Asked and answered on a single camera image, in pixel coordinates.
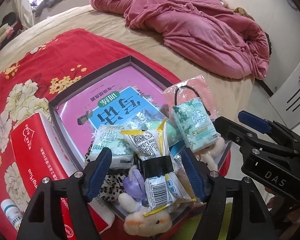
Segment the person right hand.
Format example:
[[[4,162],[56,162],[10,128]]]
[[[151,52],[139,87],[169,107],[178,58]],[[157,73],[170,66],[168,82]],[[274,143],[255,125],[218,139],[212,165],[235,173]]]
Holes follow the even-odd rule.
[[[264,189],[268,194],[273,195],[267,202],[267,208],[274,224],[287,221],[300,223],[300,202],[285,198],[268,187]]]

